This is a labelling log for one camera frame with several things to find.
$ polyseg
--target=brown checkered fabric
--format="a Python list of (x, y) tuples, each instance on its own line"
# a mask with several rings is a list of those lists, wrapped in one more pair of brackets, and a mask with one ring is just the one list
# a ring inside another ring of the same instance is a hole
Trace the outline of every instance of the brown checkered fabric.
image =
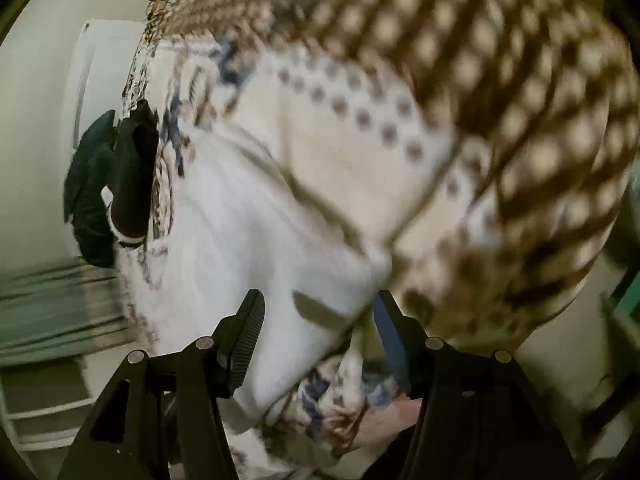
[[(435, 303), (447, 309), (483, 297), (496, 310), (445, 335), (472, 338), (483, 323), (525, 335), (576, 295), (616, 218), (638, 142), (636, 74), (600, 17), (573, 0), (181, 0), (164, 35), (209, 32), (240, 50), (301, 43), (359, 63), (374, 82), (380, 63), (389, 64), (427, 124), (451, 120), (488, 141), (486, 167), (466, 164), (476, 181), (472, 209), (497, 193), (486, 224), (503, 243), (490, 257), (465, 251), (464, 226), (444, 240), (449, 250), (434, 257), (456, 278)], [(409, 262), (406, 272), (424, 265)], [(487, 282), (486, 266), (509, 271)], [(420, 310), (416, 298), (434, 303), (427, 285), (412, 283), (405, 307)], [(465, 284), (469, 300), (460, 296)]]

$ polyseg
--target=metal screw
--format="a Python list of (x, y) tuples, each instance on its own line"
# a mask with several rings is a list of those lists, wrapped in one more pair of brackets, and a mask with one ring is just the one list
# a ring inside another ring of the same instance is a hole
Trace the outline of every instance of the metal screw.
[(208, 336), (201, 337), (196, 341), (196, 348), (198, 348), (199, 350), (208, 350), (212, 346), (213, 346), (213, 339)]
[(142, 359), (145, 358), (145, 353), (142, 350), (134, 350), (130, 352), (127, 356), (127, 361), (129, 361), (132, 365), (139, 363)]
[(428, 337), (425, 345), (431, 350), (440, 350), (444, 346), (444, 341), (439, 337)]
[(509, 352), (507, 352), (506, 350), (498, 350), (495, 354), (494, 354), (494, 358), (496, 361), (498, 361), (499, 363), (504, 363), (507, 364), (508, 362), (511, 361), (511, 359), (513, 359), (511, 357), (511, 354)]

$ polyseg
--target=dark green bag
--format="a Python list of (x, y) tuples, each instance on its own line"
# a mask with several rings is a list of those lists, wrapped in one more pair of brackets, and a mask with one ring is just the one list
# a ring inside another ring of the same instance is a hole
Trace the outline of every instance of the dark green bag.
[(113, 234), (100, 192), (113, 166), (115, 111), (100, 116), (84, 133), (66, 174), (65, 222), (71, 222), (82, 257), (97, 267), (113, 267)]

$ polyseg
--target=white wall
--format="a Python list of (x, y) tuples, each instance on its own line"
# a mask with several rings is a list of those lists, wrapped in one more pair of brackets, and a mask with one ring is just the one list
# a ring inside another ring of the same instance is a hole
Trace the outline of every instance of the white wall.
[(82, 24), (144, 21), (146, 0), (31, 0), (0, 45), (0, 272), (66, 255), (58, 124)]
[[(554, 392), (553, 397), (547, 397), (549, 408), (574, 449), (580, 442), (582, 410), (599, 405), (612, 388), (610, 381), (601, 383), (612, 371), (602, 297), (613, 292), (623, 273), (604, 254), (599, 256), (574, 302), (529, 336), (516, 353), (518, 362), (539, 390)], [(615, 456), (633, 427), (629, 412), (620, 413), (600, 435), (590, 459)]]

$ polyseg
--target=teal object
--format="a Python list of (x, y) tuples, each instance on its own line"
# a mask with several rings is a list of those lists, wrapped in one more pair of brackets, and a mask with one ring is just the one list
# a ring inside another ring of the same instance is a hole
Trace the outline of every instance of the teal object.
[(65, 222), (69, 221), (82, 188), (91, 175), (90, 168), (96, 148), (100, 145), (106, 145), (113, 151), (116, 139), (116, 129), (113, 127), (115, 117), (115, 110), (103, 113), (89, 126), (80, 139), (65, 179), (63, 198)]
[(625, 291), (625, 295), (622, 296), (614, 311), (622, 311), (629, 316), (633, 316), (636, 308), (638, 308), (638, 304), (640, 304), (640, 274), (636, 274), (636, 277)]
[(115, 111), (102, 114), (84, 133), (66, 174), (65, 222), (71, 222), (82, 257), (97, 267), (113, 267), (113, 234), (100, 192), (115, 163)]
[(66, 258), (0, 275), (0, 368), (132, 340), (114, 269)]

